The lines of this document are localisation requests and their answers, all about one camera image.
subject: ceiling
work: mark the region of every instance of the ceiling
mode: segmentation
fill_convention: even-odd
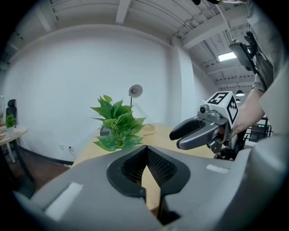
[[[244,41],[248,24],[244,5],[220,4],[234,38]],[[150,33],[170,43],[176,36],[192,61],[212,78],[221,91],[250,92],[253,72],[236,60],[218,62],[230,52],[228,26],[217,7],[206,0],[40,0],[22,18],[1,55],[1,67],[33,40],[55,30],[81,24],[115,24]]]

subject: human arm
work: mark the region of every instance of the human arm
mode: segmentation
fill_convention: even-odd
[[[263,94],[264,93],[257,88],[251,90],[244,104],[239,108],[239,114],[233,127],[231,138],[262,119],[265,113],[261,108],[259,99]]]

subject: small plant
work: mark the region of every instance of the small plant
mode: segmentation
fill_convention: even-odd
[[[14,122],[14,115],[8,115],[6,117],[6,128],[12,128],[14,127],[15,122]]]
[[[142,130],[145,118],[134,118],[131,111],[133,106],[123,106],[122,100],[113,104],[109,96],[103,95],[103,98],[98,99],[100,107],[92,107],[92,109],[104,119],[94,119],[102,121],[102,126],[111,130],[112,134],[98,136],[99,140],[94,143],[110,152],[117,148],[132,148],[141,144],[143,138],[135,134]]]

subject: person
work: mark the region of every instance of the person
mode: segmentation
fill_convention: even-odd
[[[257,123],[264,116],[265,113],[259,104],[259,99],[285,65],[288,60],[288,52],[274,23],[253,0],[221,1],[246,4],[250,31],[256,40],[259,51],[255,56],[256,69],[259,74],[256,74],[252,90],[239,108],[239,114],[231,134],[232,138]]]

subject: ceiling light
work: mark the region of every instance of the ceiling light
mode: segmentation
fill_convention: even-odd
[[[241,91],[241,90],[238,90],[237,93],[236,93],[236,96],[244,96],[244,92]]]
[[[235,59],[236,55],[234,54],[234,52],[230,52],[228,54],[224,54],[224,55],[219,55],[219,60],[224,61],[224,60],[230,60],[230,59]]]

